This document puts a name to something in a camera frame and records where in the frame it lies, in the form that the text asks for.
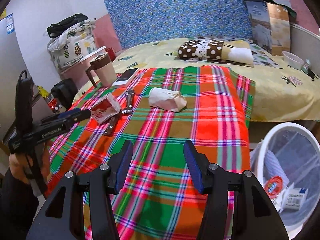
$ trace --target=white tissue paper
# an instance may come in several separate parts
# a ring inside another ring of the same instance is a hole
[[[187,101],[179,91],[153,88],[149,93],[149,105],[171,112],[179,112]]]
[[[227,60],[245,64],[253,64],[253,55],[251,49],[232,48],[228,54]]]

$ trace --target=brown polka dot pillow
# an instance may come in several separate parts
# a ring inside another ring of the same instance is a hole
[[[194,40],[186,41],[179,49],[181,59],[199,58],[208,61],[229,60],[253,64],[253,56],[246,41]]]

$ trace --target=crumpled paper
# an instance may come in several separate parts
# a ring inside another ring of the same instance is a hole
[[[187,101],[179,91],[153,88],[149,93],[149,105],[177,113],[187,105]]]

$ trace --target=human hand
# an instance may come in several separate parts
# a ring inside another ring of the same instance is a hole
[[[49,149],[52,146],[52,141],[47,141],[45,143],[44,152],[42,154],[42,167],[41,167],[41,174],[44,178],[50,173],[50,154]],[[32,159],[28,156],[28,160],[30,165],[33,165]],[[11,174],[14,178],[21,180],[26,184],[30,184],[29,180],[27,179],[26,175],[24,174],[24,168],[28,168],[28,161],[26,159],[25,154],[10,154],[9,156],[9,167],[11,170]]]

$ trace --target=packaging bag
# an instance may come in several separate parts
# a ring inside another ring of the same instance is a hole
[[[97,50],[92,34],[94,28],[95,20],[88,19],[73,25],[48,43],[47,50],[58,72]]]
[[[287,5],[274,0],[243,0],[248,9],[253,42],[273,56],[290,52],[290,22],[297,13]]]

